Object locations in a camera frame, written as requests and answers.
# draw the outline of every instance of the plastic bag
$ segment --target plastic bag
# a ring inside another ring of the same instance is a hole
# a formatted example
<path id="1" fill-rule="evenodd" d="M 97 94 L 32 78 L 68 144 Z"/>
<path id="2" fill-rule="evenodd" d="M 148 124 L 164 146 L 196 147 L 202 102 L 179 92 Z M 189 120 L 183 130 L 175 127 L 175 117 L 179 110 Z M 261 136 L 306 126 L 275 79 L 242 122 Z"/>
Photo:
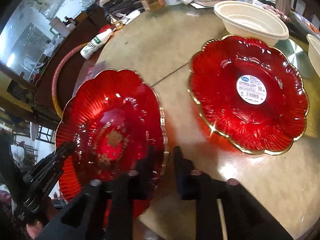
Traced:
<path id="1" fill-rule="evenodd" d="M 94 3 L 94 0 L 80 0 L 79 3 L 83 9 L 86 9 Z"/>
<path id="2" fill-rule="evenodd" d="M 59 34 L 58 36 L 55 37 L 54 39 L 54 44 L 59 45 L 63 41 L 64 37 Z"/>
<path id="3" fill-rule="evenodd" d="M 45 48 L 43 54 L 45 54 L 47 57 L 50 57 L 55 48 L 56 48 L 56 45 L 51 41 Z"/>

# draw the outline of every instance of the gold pattern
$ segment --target gold pattern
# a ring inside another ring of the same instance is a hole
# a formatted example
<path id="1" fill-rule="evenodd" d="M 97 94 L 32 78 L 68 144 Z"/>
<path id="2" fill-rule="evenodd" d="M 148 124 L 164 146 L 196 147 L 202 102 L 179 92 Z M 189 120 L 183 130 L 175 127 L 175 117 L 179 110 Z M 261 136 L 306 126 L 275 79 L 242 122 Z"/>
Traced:
<path id="1" fill-rule="evenodd" d="M 110 122 L 107 122 L 103 127 L 102 127 L 102 129 L 100 130 L 100 132 L 98 133 L 98 136 L 97 136 L 97 138 L 96 138 L 96 140 L 95 140 L 95 143 L 93 144 L 93 153 L 95 154 L 95 150 L 97 149 L 97 143 L 98 143 L 98 141 L 100 140 L 100 138 L 101 138 L 101 136 L 102 136 L 102 134 L 104 133 L 104 131 L 109 127 L 111 125 L 111 123 Z"/>
<path id="2" fill-rule="evenodd" d="M 209 41 L 207 41 L 207 42 L 203 45 L 202 50 L 199 51 L 199 52 L 197 52 L 196 54 L 194 54 L 194 55 L 191 57 L 190 67 L 191 67 L 192 59 L 193 59 L 197 54 L 199 54 L 199 53 L 201 53 L 202 51 L 204 51 L 208 44 L 210 44 L 211 42 L 214 42 L 214 41 L 222 41 L 222 40 L 224 40 L 225 38 L 230 37 L 230 36 L 238 36 L 238 35 L 230 34 L 230 35 L 224 36 L 221 40 L 219 40 L 219 39 L 214 39 L 214 40 L 209 40 Z M 268 47 L 269 47 L 269 48 L 272 48 L 272 49 L 275 49 L 275 50 L 279 51 L 281 54 L 283 54 L 279 49 L 277 49 L 277 48 L 275 48 L 275 47 L 272 47 L 272 46 L 268 46 Z M 284 57 L 285 57 L 285 59 L 287 60 L 287 62 L 290 64 L 290 62 L 289 62 L 288 58 L 286 57 L 286 55 L 284 55 Z M 193 92 L 192 92 L 192 90 L 191 90 L 191 78 L 192 78 L 192 75 L 193 75 L 192 69 L 190 69 L 190 76 L 189 76 L 188 84 L 187 84 L 188 93 L 189 93 L 190 97 L 192 98 L 192 100 L 196 103 L 196 105 L 197 105 L 197 107 L 198 107 L 199 116 L 202 118 L 202 120 L 203 120 L 204 123 L 208 126 L 208 128 L 209 128 L 212 132 L 215 132 L 215 133 L 217 133 L 218 135 L 226 138 L 234 147 L 236 147 L 237 149 L 239 149 L 239 150 L 242 151 L 243 153 L 246 153 L 246 154 L 249 154 L 249 155 L 261 155 L 261 154 L 263 154 L 263 153 L 268 154 L 268 155 L 282 155 L 282 154 L 286 153 L 287 151 L 289 151 L 289 149 L 291 148 L 292 144 L 293 144 L 295 141 L 297 141 L 298 139 L 300 139 L 300 138 L 304 135 L 304 133 L 305 133 L 305 131 L 306 131 L 306 128 L 307 128 L 307 114 L 308 114 L 308 111 L 309 111 L 309 98 L 308 98 L 308 95 L 307 95 L 306 91 L 304 90 L 304 85 L 303 85 L 302 77 L 301 77 L 298 69 L 297 69 L 294 65 L 292 65 L 292 64 L 290 64 L 290 65 L 291 65 L 292 68 L 294 68 L 294 69 L 296 70 L 296 72 L 297 72 L 297 74 L 298 74 L 298 76 L 299 76 L 299 78 L 300 78 L 300 80 L 301 80 L 302 91 L 303 91 L 303 93 L 306 95 L 307 101 L 308 101 L 308 109 L 307 109 L 307 111 L 306 111 L 306 113 L 305 113 L 305 116 L 304 116 L 304 118 L 305 118 L 305 127 L 304 127 L 302 133 L 301 133 L 298 137 L 293 138 L 292 141 L 291 141 L 291 143 L 290 143 L 290 145 L 289 145 L 286 149 L 284 149 L 283 151 L 279 151 L 279 152 L 273 152 L 273 151 L 269 151 L 269 150 L 251 151 L 251 150 L 248 150 L 248 149 L 246 149 L 246 148 L 244 148 L 244 147 L 241 147 L 239 144 L 237 144 L 237 142 L 234 141 L 234 140 L 231 138 L 230 135 L 228 135 L 228 134 L 226 134 L 226 133 L 223 133 L 223 132 L 219 131 L 218 129 L 216 129 L 216 128 L 215 128 L 215 124 L 211 124 L 211 123 L 209 122 L 209 120 L 205 117 L 204 112 L 203 112 L 203 109 L 202 109 L 202 106 L 201 106 L 201 102 L 198 101 L 198 99 L 196 98 L 196 96 L 193 94 Z"/>
<path id="3" fill-rule="evenodd" d="M 110 159 L 107 158 L 105 155 L 101 155 L 100 156 L 100 159 L 99 159 L 99 162 L 101 163 L 107 163 L 108 165 L 110 164 Z"/>
<path id="4" fill-rule="evenodd" d="M 123 145 L 121 147 L 121 151 L 120 151 L 116 161 L 120 160 L 121 156 L 123 155 L 124 150 L 127 148 L 128 143 L 129 143 L 129 139 L 128 138 L 129 138 L 129 135 L 127 137 L 123 138 Z"/>
<path id="5" fill-rule="evenodd" d="M 106 138 L 108 138 L 108 145 L 111 145 L 113 148 L 118 148 L 123 137 L 120 133 L 112 129 L 111 132 L 106 135 Z"/>

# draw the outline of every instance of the person's hand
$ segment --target person's hand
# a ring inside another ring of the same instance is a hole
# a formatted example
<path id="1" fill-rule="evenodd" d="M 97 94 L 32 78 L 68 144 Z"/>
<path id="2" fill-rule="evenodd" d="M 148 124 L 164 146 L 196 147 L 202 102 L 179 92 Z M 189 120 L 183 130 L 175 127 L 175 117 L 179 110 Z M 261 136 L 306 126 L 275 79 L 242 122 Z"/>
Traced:
<path id="1" fill-rule="evenodd" d="M 0 202 L 3 204 L 11 203 L 11 196 L 8 192 L 0 190 Z"/>
<path id="2" fill-rule="evenodd" d="M 45 199 L 44 206 L 46 209 L 46 216 L 48 220 L 51 220 L 57 213 L 57 210 L 54 208 L 54 205 L 52 204 L 51 198 L 47 197 Z M 35 239 L 39 235 L 42 228 L 43 225 L 38 220 L 34 221 L 33 224 L 27 224 L 27 232 L 32 239 Z"/>

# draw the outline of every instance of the gold rim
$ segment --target gold rim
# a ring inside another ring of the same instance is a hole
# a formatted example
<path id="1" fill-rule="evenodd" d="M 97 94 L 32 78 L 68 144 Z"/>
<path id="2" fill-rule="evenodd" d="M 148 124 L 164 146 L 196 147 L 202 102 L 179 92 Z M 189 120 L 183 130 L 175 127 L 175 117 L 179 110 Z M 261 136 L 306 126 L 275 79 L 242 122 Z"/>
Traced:
<path id="1" fill-rule="evenodd" d="M 159 177 L 159 181 L 158 181 L 158 184 L 159 184 L 162 176 L 164 175 L 165 168 L 166 168 L 166 165 L 167 165 L 168 156 L 169 156 L 169 148 L 168 148 L 168 137 L 167 137 L 167 133 L 166 133 L 166 130 L 165 130 L 164 108 L 162 107 L 161 100 L 160 100 L 160 97 L 159 97 L 158 93 L 157 93 L 149 84 L 147 84 L 147 83 L 143 80 L 143 78 L 141 77 L 141 75 L 140 75 L 137 71 L 135 71 L 134 69 L 130 69 L 130 68 L 124 68 L 124 69 L 120 69 L 120 70 L 115 70 L 115 69 L 105 69 L 105 70 L 102 70 L 102 71 L 99 72 L 97 75 L 95 75 L 94 78 L 89 79 L 89 80 L 83 82 L 83 83 L 79 86 L 79 88 L 77 89 L 77 92 L 79 91 L 80 87 L 82 87 L 82 85 L 84 85 L 86 82 L 89 82 L 89 81 L 91 81 L 91 80 L 94 80 L 99 74 L 101 74 L 101 73 L 104 72 L 104 71 L 116 71 L 116 72 L 120 72 L 120 71 L 122 71 L 122 70 L 130 70 L 130 71 L 134 72 L 134 73 L 140 78 L 141 82 L 142 82 L 143 84 L 145 84 L 146 86 L 148 86 L 148 87 L 153 91 L 153 94 L 155 95 L 155 97 L 156 97 L 156 99 L 157 99 L 157 102 L 158 102 L 159 112 L 160 112 L 160 127 L 161 127 L 161 130 L 162 130 L 163 143 L 164 143 L 163 162 L 162 162 L 162 165 L 161 165 L 162 167 L 161 167 L 160 177 Z M 58 128 L 57 128 L 57 131 L 58 131 L 58 129 L 59 129 L 59 126 L 60 126 L 61 124 L 63 124 L 63 116 L 64 116 L 65 110 L 67 109 L 67 106 L 68 106 L 69 104 L 71 104 L 72 100 L 76 97 L 76 94 L 75 94 L 75 95 L 68 101 L 68 103 L 66 104 L 66 106 L 65 106 L 65 108 L 64 108 L 64 110 L 63 110 L 63 113 L 62 113 L 61 121 L 60 121 L 60 123 L 59 123 L 59 125 L 58 125 Z M 57 138 L 57 132 L 55 133 L 55 136 L 54 136 L 54 145 L 55 145 L 55 147 L 57 148 L 56 138 Z M 77 178 L 77 181 L 78 181 L 79 185 L 82 187 L 83 185 L 79 182 L 77 175 L 76 175 L 76 178 Z"/>
<path id="2" fill-rule="evenodd" d="M 298 76 L 299 76 L 299 78 L 300 78 L 300 80 L 301 80 L 302 91 L 303 91 L 303 93 L 306 95 L 307 102 L 308 102 L 308 108 L 307 108 L 307 111 L 306 111 L 306 113 L 305 113 L 305 115 L 304 115 L 305 125 L 304 125 L 304 129 L 303 129 L 302 133 L 301 133 L 299 136 L 293 138 L 292 141 L 291 141 L 291 143 L 290 143 L 290 145 L 289 145 L 286 149 L 284 149 L 284 150 L 282 150 L 282 151 L 274 152 L 274 151 L 269 151 L 269 150 L 266 150 L 266 149 L 263 149 L 263 150 L 260 150 L 260 151 L 251 151 L 251 150 L 249 150 L 249 149 L 246 149 L 246 148 L 240 146 L 235 140 L 232 139 L 232 137 L 231 137 L 230 135 L 228 135 L 228 134 L 226 134 L 226 133 L 223 133 L 222 131 L 219 131 L 219 130 L 215 127 L 215 124 L 211 124 L 211 123 L 209 122 L 209 120 L 208 120 L 208 119 L 205 117 L 205 115 L 204 115 L 201 102 L 196 98 L 196 96 L 194 95 L 194 93 L 193 93 L 192 90 L 191 90 L 191 79 L 192 79 L 192 76 L 193 76 L 193 71 L 192 71 L 192 60 L 193 60 L 193 58 L 194 58 L 197 54 L 199 54 L 199 53 L 201 53 L 202 51 L 204 51 L 208 44 L 210 44 L 210 43 L 212 43 L 212 42 L 214 42 L 214 41 L 222 41 L 222 40 L 224 40 L 225 38 L 230 37 L 230 36 L 241 37 L 241 36 L 239 36 L 239 35 L 230 34 L 230 35 L 224 36 L 221 40 L 219 40 L 219 39 L 209 40 L 209 41 L 207 41 L 207 42 L 203 45 L 201 51 L 197 52 L 196 54 L 194 54 L 194 55 L 191 57 L 191 60 L 190 60 L 190 76 L 189 76 L 189 78 L 188 78 L 188 84 L 187 84 L 188 93 L 189 93 L 189 95 L 191 96 L 192 100 L 196 103 L 196 105 L 197 105 L 197 107 L 198 107 L 198 114 L 199 114 L 199 116 L 200 116 L 201 119 L 204 121 L 204 123 L 208 126 L 208 128 L 210 129 L 211 132 L 215 132 L 216 134 L 218 134 L 218 135 L 226 138 L 234 147 L 236 147 L 237 149 L 239 149 L 240 151 L 242 151 L 243 153 L 246 153 L 246 154 L 250 154 L 250 155 L 261 155 L 261 154 L 265 153 L 265 154 L 268 154 L 268 155 L 282 155 L 282 154 L 286 153 L 287 151 L 289 151 L 289 149 L 291 148 L 291 146 L 293 145 L 293 143 L 294 143 L 295 141 L 297 141 L 298 139 L 300 139 L 300 138 L 304 135 L 304 133 L 305 133 L 305 131 L 306 131 L 306 128 L 307 128 L 307 114 L 308 114 L 308 112 L 309 112 L 309 97 L 308 97 L 308 94 L 306 93 L 306 91 L 304 90 L 304 85 L 303 85 L 302 77 L 301 77 L 298 69 L 289 62 L 288 58 L 286 57 L 285 54 L 282 53 L 282 51 L 280 51 L 279 49 L 277 49 L 277 48 L 275 48 L 275 47 L 269 46 L 269 45 L 267 45 L 265 42 L 263 42 L 263 43 L 265 43 L 269 48 L 275 49 L 275 50 L 279 51 L 282 55 L 284 55 L 284 57 L 285 57 L 285 59 L 287 60 L 287 62 L 291 65 L 291 67 L 292 67 L 293 69 L 295 69 L 295 71 L 298 73 Z"/>

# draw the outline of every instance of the bottle label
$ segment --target bottle label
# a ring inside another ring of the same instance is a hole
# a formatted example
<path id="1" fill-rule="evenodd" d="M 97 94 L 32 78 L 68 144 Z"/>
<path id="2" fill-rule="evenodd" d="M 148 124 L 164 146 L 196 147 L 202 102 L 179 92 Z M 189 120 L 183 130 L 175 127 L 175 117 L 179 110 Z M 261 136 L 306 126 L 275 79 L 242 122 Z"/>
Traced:
<path id="1" fill-rule="evenodd" d="M 267 98 L 267 90 L 260 79 L 243 75 L 238 78 L 236 89 L 241 98 L 249 104 L 260 105 Z"/>
<path id="2" fill-rule="evenodd" d="M 99 40 L 99 38 L 98 38 L 97 36 L 95 36 L 95 37 L 93 38 L 93 40 L 94 40 L 97 44 L 100 44 L 100 43 L 101 43 L 101 41 Z"/>

